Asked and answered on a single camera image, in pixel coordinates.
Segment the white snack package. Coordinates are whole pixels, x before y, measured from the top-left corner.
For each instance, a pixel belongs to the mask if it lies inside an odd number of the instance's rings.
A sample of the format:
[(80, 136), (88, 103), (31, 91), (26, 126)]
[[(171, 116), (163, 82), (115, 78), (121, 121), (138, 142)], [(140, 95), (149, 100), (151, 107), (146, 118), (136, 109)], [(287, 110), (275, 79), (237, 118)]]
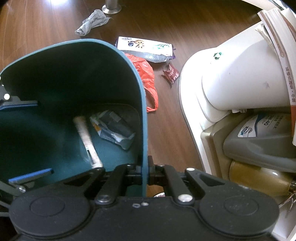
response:
[(120, 36), (115, 46), (124, 53), (144, 58), (152, 63), (164, 63), (175, 59), (174, 47), (171, 43)]

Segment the gold thermos kettle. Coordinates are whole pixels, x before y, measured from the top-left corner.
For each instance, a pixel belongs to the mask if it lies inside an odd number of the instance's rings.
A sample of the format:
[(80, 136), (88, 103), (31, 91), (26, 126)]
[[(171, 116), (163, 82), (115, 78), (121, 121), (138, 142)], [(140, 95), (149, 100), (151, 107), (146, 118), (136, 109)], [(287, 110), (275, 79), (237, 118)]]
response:
[(295, 175), (233, 161), (229, 180), (272, 197), (295, 193)]

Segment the beige tray under jug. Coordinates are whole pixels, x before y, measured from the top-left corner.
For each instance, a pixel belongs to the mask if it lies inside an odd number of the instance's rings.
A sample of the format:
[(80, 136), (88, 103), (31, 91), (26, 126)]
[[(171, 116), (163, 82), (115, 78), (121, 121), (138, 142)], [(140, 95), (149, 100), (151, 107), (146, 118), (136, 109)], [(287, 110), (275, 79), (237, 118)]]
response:
[(208, 127), (201, 133), (201, 141), (212, 175), (229, 179), (229, 169), (232, 159), (223, 152), (223, 144), (227, 136), (247, 117), (245, 113), (231, 113)]

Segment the red plastic bag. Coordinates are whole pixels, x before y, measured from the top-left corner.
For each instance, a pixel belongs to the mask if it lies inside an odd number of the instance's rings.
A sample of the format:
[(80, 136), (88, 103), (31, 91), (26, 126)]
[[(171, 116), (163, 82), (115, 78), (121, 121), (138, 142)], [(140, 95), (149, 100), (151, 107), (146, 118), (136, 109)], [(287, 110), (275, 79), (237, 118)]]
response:
[(155, 75), (152, 66), (144, 58), (134, 56), (132, 54), (125, 53), (125, 56), (131, 61), (133, 66), (136, 68), (141, 80), (143, 87), (146, 92), (149, 93), (153, 100), (153, 107), (147, 106), (147, 113), (154, 112), (159, 107), (158, 92), (155, 87)]

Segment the white cylindrical appliance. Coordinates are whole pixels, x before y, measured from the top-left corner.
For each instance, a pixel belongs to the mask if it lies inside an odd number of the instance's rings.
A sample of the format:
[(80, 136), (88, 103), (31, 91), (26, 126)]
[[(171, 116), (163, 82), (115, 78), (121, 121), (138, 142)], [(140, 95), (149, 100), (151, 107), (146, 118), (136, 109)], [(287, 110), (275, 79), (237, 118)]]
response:
[(192, 132), (230, 113), (289, 106), (281, 64), (263, 23), (193, 54), (181, 71), (180, 98)]

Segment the dark green trash bin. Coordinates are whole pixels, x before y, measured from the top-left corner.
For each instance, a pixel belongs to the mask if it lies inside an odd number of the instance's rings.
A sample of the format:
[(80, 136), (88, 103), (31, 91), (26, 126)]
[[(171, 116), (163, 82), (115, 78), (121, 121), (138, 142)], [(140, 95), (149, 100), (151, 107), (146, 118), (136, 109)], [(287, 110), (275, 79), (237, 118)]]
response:
[(135, 131), (128, 150), (88, 130), (106, 171), (134, 164), (147, 181), (145, 91), (136, 68), (114, 45), (95, 39), (73, 40), (30, 53), (1, 72), (1, 94), (36, 101), (35, 106), (1, 108), (1, 180), (51, 168), (36, 182), (44, 186), (90, 170), (74, 125), (110, 110)]

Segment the silver green snack wrapper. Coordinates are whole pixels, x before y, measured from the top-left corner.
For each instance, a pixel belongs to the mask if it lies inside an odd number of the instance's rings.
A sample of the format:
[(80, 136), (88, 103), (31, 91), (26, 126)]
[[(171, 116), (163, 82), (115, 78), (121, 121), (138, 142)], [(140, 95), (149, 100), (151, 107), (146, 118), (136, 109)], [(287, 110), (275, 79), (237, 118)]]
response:
[(117, 144), (124, 150), (132, 146), (134, 129), (114, 111), (105, 110), (93, 114), (90, 121), (102, 139)]

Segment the grey motor oil jug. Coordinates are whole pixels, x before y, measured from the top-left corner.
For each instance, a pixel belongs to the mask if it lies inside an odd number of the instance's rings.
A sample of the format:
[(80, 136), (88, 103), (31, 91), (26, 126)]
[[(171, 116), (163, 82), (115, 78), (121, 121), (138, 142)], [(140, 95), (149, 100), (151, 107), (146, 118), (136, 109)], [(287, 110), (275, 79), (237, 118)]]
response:
[(245, 164), (295, 173), (291, 127), (289, 113), (256, 113), (227, 136), (224, 154)]

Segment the stacked books on appliance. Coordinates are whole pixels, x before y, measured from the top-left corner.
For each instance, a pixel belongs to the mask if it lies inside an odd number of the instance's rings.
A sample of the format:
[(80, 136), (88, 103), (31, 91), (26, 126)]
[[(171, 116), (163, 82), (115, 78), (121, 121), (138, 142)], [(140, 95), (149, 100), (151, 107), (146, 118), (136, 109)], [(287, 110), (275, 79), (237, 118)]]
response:
[(292, 144), (295, 145), (295, 27), (285, 13), (289, 13), (295, 21), (290, 9), (262, 10), (258, 15), (270, 36), (283, 70), (292, 116)]

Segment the small dark red wrapper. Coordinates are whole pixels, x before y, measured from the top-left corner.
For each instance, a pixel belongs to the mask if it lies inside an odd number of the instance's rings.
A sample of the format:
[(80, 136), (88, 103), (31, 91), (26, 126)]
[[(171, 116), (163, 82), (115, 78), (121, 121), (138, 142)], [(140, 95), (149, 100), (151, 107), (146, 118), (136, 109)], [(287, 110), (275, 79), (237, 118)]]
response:
[(171, 63), (169, 63), (166, 69), (163, 70), (163, 75), (170, 84), (174, 84), (179, 78), (180, 73)]

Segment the metal bed leg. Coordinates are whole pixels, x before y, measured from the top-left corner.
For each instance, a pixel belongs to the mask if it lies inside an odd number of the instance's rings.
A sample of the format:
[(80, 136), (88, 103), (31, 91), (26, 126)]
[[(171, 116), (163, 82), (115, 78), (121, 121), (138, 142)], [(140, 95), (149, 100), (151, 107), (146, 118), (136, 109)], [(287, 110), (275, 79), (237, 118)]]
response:
[(107, 15), (114, 15), (121, 11), (121, 5), (118, 0), (105, 0), (102, 11)]

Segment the grey paper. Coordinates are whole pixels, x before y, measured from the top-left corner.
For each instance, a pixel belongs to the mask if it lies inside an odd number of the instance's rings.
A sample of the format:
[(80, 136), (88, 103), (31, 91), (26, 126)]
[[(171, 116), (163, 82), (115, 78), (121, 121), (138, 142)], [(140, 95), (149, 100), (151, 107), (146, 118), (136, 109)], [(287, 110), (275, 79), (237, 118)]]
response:
[(82, 25), (75, 31), (75, 34), (79, 35), (80, 37), (84, 37), (89, 34), (91, 29), (103, 26), (107, 24), (109, 20), (110, 17), (107, 17), (102, 10), (96, 9), (82, 22)]

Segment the wooden ruler stick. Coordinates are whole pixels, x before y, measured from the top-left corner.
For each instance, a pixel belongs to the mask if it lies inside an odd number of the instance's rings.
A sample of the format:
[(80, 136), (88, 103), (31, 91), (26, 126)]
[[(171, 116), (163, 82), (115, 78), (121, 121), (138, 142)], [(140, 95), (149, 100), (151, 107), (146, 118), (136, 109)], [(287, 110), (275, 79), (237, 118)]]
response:
[(73, 119), (74, 125), (79, 133), (79, 136), (82, 140), (82, 143), (86, 149), (86, 152), (88, 154), (89, 162), (92, 166), (92, 168), (102, 168), (103, 163), (100, 160), (95, 147), (93, 145), (91, 135), (88, 130), (88, 126), (86, 123), (86, 118), (84, 116), (76, 116)]

